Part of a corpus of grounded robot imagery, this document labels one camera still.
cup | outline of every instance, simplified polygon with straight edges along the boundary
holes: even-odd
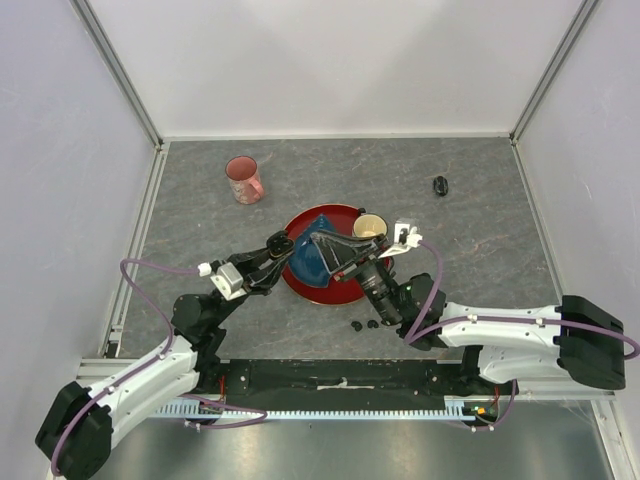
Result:
[[[353,223],[353,236],[358,238],[375,237],[376,235],[387,235],[387,222],[379,215],[365,213],[360,215]]]
[[[235,199],[245,205],[256,203],[264,197],[260,183],[258,164],[251,157],[235,157],[229,160],[225,169]]]

